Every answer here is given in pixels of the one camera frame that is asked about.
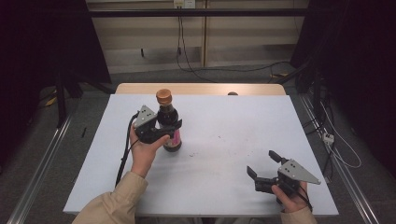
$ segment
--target beige sleeve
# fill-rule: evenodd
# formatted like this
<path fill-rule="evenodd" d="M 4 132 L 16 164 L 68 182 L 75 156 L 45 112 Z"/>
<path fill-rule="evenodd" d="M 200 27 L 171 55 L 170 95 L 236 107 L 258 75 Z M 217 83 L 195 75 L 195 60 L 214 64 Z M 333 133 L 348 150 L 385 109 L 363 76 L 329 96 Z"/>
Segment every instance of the beige sleeve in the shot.
<path fill-rule="evenodd" d="M 132 223 L 140 195 L 148 182 L 128 172 L 114 192 L 107 192 L 90 201 L 77 215 L 73 223 Z"/>
<path fill-rule="evenodd" d="M 283 224 L 317 224 L 317 221 L 308 207 L 293 213 L 281 213 L 280 217 Z"/>

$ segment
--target bottle cap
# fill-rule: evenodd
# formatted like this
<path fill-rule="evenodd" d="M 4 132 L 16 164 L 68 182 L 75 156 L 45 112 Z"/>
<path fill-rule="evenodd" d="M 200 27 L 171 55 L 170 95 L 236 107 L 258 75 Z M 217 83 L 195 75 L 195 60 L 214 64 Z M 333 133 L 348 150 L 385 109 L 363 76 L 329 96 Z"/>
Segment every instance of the bottle cap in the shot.
<path fill-rule="evenodd" d="M 156 96 L 160 105 L 170 105 L 172 103 L 172 93 L 168 89 L 157 91 Z"/>

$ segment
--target hand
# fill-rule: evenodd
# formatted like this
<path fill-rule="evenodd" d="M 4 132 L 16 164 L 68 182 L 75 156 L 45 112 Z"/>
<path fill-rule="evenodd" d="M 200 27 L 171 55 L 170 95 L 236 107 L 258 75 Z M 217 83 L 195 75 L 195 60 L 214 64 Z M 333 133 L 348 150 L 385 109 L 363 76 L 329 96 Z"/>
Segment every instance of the hand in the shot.
<path fill-rule="evenodd" d="M 132 159 L 133 159 L 131 172 L 145 178 L 149 172 L 149 169 L 151 168 L 151 164 L 155 159 L 155 154 L 157 152 L 157 149 L 163 146 L 163 144 L 165 144 L 165 142 L 169 138 L 170 136 L 167 134 L 152 144 L 145 144 L 145 143 L 141 143 L 140 141 L 136 142 L 136 140 L 138 140 L 138 137 L 136 136 L 133 127 L 131 129 L 129 139 L 131 144 L 134 142 L 136 143 L 131 148 Z"/>
<path fill-rule="evenodd" d="M 301 181 L 300 182 L 300 188 L 298 189 L 298 192 L 303 195 L 305 198 L 306 196 L 306 182 Z M 276 195 L 276 197 L 283 203 L 285 206 L 285 213 L 292 213 L 292 212 L 297 212 L 305 207 L 307 207 L 306 202 L 300 198 L 297 195 L 292 195 L 290 198 L 288 195 L 286 195 L 283 190 L 278 187 L 277 185 L 273 185 L 271 187 L 273 193 Z"/>

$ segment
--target brown glass bottle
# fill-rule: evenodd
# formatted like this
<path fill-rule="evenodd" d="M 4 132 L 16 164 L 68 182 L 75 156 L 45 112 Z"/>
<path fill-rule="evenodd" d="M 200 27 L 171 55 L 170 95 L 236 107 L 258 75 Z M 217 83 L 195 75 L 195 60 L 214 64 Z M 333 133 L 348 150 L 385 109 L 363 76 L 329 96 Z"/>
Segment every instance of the brown glass bottle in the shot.
<path fill-rule="evenodd" d="M 167 89 L 157 91 L 157 101 L 160 104 L 157 120 L 160 127 L 176 125 L 178 120 L 177 110 L 172 106 L 172 94 Z M 169 139 L 164 145 L 169 152 L 176 152 L 181 147 L 180 129 L 175 130 L 174 137 Z"/>

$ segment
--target pink label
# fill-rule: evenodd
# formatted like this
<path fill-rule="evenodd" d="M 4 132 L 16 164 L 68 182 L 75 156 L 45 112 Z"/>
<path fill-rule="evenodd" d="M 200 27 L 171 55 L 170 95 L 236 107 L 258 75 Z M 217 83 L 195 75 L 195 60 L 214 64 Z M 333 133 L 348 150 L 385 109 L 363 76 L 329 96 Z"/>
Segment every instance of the pink label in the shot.
<path fill-rule="evenodd" d="M 176 147 L 178 144 L 180 144 L 181 138 L 180 138 L 180 130 L 177 129 L 175 130 L 174 137 L 169 139 L 164 145 L 166 147 Z"/>

